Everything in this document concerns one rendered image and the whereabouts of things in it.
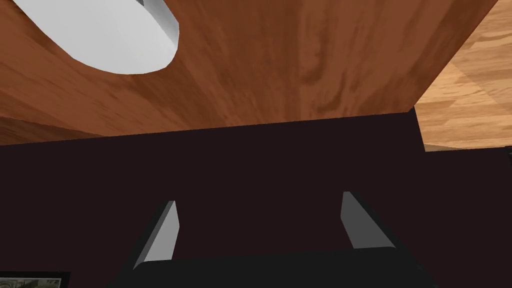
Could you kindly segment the black framed wall picture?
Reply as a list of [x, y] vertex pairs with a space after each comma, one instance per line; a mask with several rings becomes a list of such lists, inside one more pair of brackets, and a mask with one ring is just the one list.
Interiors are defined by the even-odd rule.
[[0, 273], [0, 288], [69, 288], [70, 273]]

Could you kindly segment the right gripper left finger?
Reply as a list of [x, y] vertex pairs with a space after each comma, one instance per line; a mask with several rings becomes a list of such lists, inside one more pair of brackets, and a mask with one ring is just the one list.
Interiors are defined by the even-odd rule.
[[167, 201], [156, 213], [155, 223], [149, 225], [149, 235], [142, 238], [142, 248], [137, 252], [133, 268], [143, 262], [171, 260], [180, 228], [175, 201]]

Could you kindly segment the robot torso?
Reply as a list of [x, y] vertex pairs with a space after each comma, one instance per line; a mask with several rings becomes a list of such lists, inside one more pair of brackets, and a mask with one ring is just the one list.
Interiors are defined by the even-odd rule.
[[13, 0], [71, 58], [119, 75], [164, 69], [180, 28], [164, 0]]

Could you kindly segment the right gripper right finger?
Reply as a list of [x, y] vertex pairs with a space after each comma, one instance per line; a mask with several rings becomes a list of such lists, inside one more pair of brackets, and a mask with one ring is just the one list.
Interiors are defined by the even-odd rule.
[[395, 247], [353, 193], [349, 191], [343, 193], [340, 219], [353, 248]]

